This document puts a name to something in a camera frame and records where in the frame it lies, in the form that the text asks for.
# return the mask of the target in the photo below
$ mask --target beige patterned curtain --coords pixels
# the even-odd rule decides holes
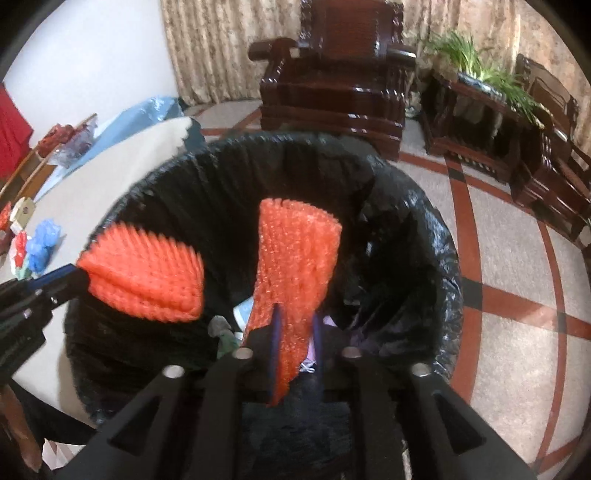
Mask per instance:
[[[408,43],[456,29],[512,69],[518,53],[543,64],[579,101],[576,139],[591,153],[591,86],[550,24],[525,0],[402,0]],[[300,0],[161,0],[178,90],[189,104],[256,98],[264,65],[255,40],[300,32]]]
[[[259,96],[255,40],[297,38],[300,0],[161,0],[180,96],[190,105]]]

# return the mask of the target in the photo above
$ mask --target plastic bag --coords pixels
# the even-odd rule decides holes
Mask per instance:
[[[70,302],[67,356],[94,421],[110,418],[164,366],[205,370],[216,360],[207,326],[214,315],[232,325],[233,307],[252,295],[267,197],[307,202],[343,226],[320,314],[388,365],[424,361],[451,376],[462,328],[451,234],[414,181],[367,144],[349,143],[323,134],[228,138],[167,162],[114,204],[90,240],[123,221],[193,246],[205,266],[205,308],[195,322],[165,325],[90,295]]]
[[[94,143],[96,121],[97,117],[95,115],[84,125],[76,128],[72,137],[67,142],[58,145],[47,157],[49,165],[69,168],[76,160],[88,152]]]
[[[94,132],[97,137],[90,149],[72,162],[68,168],[57,167],[35,195],[35,202],[38,202],[62,179],[94,159],[101,152],[152,125],[179,116],[183,116],[183,111],[177,98],[156,96],[124,110],[114,120],[102,123]],[[197,122],[195,124],[198,134],[192,137],[190,135],[186,142],[204,142],[203,136],[199,132],[199,124]]]
[[[25,260],[27,248],[27,233],[25,230],[21,230],[20,233],[14,239],[14,264],[17,268],[22,267],[22,263]]]
[[[53,220],[43,220],[37,228],[35,235],[27,242],[27,253],[29,257],[29,268],[36,274],[42,274],[49,257],[60,239],[61,227]]]

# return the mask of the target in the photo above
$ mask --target white wall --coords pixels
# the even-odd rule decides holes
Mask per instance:
[[[35,31],[4,79],[34,129],[99,124],[154,95],[178,96],[159,0],[66,0]]]

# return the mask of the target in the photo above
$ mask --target blue plastic bag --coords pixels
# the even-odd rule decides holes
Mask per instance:
[[[135,135],[148,127],[171,118],[183,116],[178,99],[171,96],[155,96],[121,112],[96,138],[90,149],[68,168],[57,167],[33,199],[38,202],[62,179],[95,158],[107,148]]]
[[[29,268],[36,274],[42,274],[47,268],[49,257],[60,239],[61,227],[53,220],[43,220],[37,228],[35,235],[27,242],[25,250],[28,253]]]

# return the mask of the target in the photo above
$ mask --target carved wooden chair back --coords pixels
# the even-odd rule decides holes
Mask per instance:
[[[571,140],[579,109],[577,101],[560,80],[542,64],[521,53],[517,55],[515,73],[519,75],[524,90],[550,111],[556,124]]]
[[[302,0],[300,47],[320,59],[384,57],[402,42],[401,4],[379,0]]]

